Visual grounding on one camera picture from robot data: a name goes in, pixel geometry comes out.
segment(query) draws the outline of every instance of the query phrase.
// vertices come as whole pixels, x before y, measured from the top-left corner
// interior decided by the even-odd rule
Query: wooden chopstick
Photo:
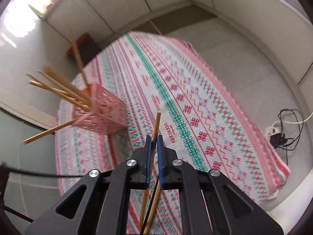
[[[87,87],[87,89],[88,89],[88,91],[89,91],[89,94],[90,94],[91,92],[90,92],[90,88],[89,88],[89,85],[88,85],[88,81],[87,81],[87,78],[86,78],[85,73],[84,73],[84,70],[83,70],[84,65],[83,65],[83,62],[82,62],[82,60],[81,60],[80,53],[79,53],[79,50],[78,50],[78,46],[77,46],[77,44],[76,44],[75,41],[72,41],[72,46],[73,46],[73,50],[74,50],[74,54],[75,54],[75,59],[76,59],[78,68],[79,68],[79,70],[80,70],[80,72],[81,72],[81,74],[82,74],[82,76],[83,76],[84,82],[85,82],[86,87]]]
[[[35,136],[32,136],[32,137],[30,137],[30,138],[24,140],[23,142],[24,142],[24,144],[31,143],[31,142],[33,142],[33,141],[35,141],[35,140],[37,140],[37,139],[42,138],[43,136],[46,136],[46,135],[48,135],[48,134],[50,134],[50,133],[52,133],[52,132],[55,132],[55,131],[57,131],[57,130],[59,130],[59,129],[62,129],[62,128],[64,128],[64,127],[67,127],[67,126],[73,124],[77,119],[78,119],[78,118],[74,118],[74,119],[72,119],[72,120],[70,120],[70,121],[68,121],[68,122],[66,122],[66,123],[64,123],[64,124],[55,126],[55,127],[51,128],[51,129],[49,129],[49,130],[46,130],[46,131],[41,132],[41,133],[39,133],[39,134],[37,134],[37,135],[35,135]]]
[[[152,175],[152,170],[153,170],[154,157],[155,157],[156,146],[157,146],[157,136],[159,134],[160,119],[161,119],[161,113],[157,112],[156,124],[154,126],[152,147],[151,147],[150,175]],[[148,201],[148,195],[149,195],[149,188],[147,188],[143,192],[141,211],[140,211],[140,219],[139,219],[139,230],[140,231],[142,229],[143,221],[145,219],[145,212],[146,212],[146,205],[147,205],[147,201]]]
[[[54,80],[52,77],[48,76],[46,73],[38,70],[38,72],[43,75],[47,80],[49,80],[51,83],[53,83],[54,85],[56,85],[57,87],[61,88],[63,91],[68,92],[72,97],[74,97],[76,100],[86,104],[87,106],[91,106],[91,103],[88,102],[87,100],[85,100],[84,98],[80,97],[77,93],[74,93],[72,90],[66,88],[65,86],[63,86],[62,84],[60,84],[59,82],[57,82],[56,80]]]
[[[37,82],[37,81],[34,81],[34,80],[29,80],[29,81],[28,81],[28,84],[34,85],[34,86],[40,87],[40,88],[42,88],[42,89],[48,90],[43,84],[41,84],[41,83],[39,83],[39,82]],[[62,91],[62,90],[56,89],[56,88],[54,88],[54,89],[55,89],[56,91],[58,91],[59,93],[62,93],[62,94],[64,94],[64,95],[68,96],[68,97],[74,98],[73,96],[71,96],[69,93],[67,93],[67,92],[65,92],[65,91]]]
[[[74,93],[82,97],[83,99],[90,102],[90,96],[88,96],[82,90],[79,90],[77,87],[72,85],[72,83],[65,76],[63,76],[57,69],[53,68],[52,66],[44,66],[43,71],[52,79],[54,79],[55,81],[63,85],[64,87],[70,89],[71,91],[73,91]]]
[[[62,93],[59,93],[58,91],[56,91],[56,90],[55,90],[54,88],[52,88],[51,86],[49,86],[49,85],[45,84],[44,82],[42,82],[41,80],[37,79],[35,76],[33,76],[33,75],[29,74],[29,73],[27,73],[26,75],[29,76],[29,77],[31,77],[31,78],[34,79],[35,81],[37,81],[37,82],[43,84],[43,85],[47,88],[47,90],[49,90],[49,91],[55,93],[57,96],[59,96],[59,97],[65,99],[65,100],[69,101],[70,103],[74,104],[74,105],[77,106],[77,107],[80,107],[82,110],[84,110],[84,111],[86,111],[86,112],[89,112],[89,111],[90,111],[90,108],[89,108],[89,107],[80,104],[79,102],[77,102],[77,101],[71,99],[70,97],[68,97],[68,96],[66,96],[66,95],[64,95],[64,94],[62,94]]]
[[[150,226],[151,226],[152,220],[153,220],[153,216],[154,216],[154,213],[156,211],[157,202],[159,200],[159,196],[160,196],[160,192],[161,192],[160,180],[158,180],[158,182],[157,182],[157,184],[155,186],[156,186],[156,193],[155,193],[155,196],[153,198],[152,207],[151,207],[151,210],[150,210],[150,213],[149,213],[149,216],[148,216],[148,220],[147,220],[147,224],[145,226],[145,230],[143,231],[144,235],[147,235],[149,233]]]

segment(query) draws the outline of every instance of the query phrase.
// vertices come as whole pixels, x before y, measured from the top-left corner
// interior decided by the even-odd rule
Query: tablecloth
[[[76,127],[57,131],[60,174],[113,169],[153,134],[160,111],[160,134],[167,147],[196,169],[219,169],[255,202],[267,199],[288,178],[288,167],[189,43],[129,32],[98,54],[85,72],[89,82],[124,101],[128,129],[109,136]],[[81,75],[73,83],[84,88]],[[72,111],[70,103],[61,101],[58,123],[70,120]],[[152,189],[157,172],[155,165]],[[60,192],[76,181],[59,180]],[[142,191],[132,190],[129,234],[139,233],[141,201]],[[177,190],[163,191],[156,210],[151,233],[182,234]]]

